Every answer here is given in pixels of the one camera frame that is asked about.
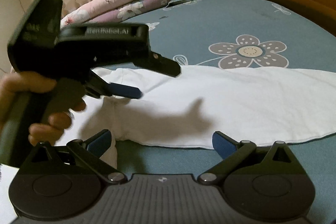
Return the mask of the person's left hand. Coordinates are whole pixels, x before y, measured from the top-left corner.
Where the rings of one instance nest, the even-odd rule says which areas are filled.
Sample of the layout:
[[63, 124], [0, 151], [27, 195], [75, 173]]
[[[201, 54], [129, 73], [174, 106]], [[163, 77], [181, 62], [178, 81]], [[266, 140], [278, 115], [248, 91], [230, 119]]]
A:
[[85, 110], [84, 87], [73, 80], [45, 78], [35, 72], [1, 79], [1, 145], [12, 148], [40, 141], [55, 144], [72, 125], [70, 111]]

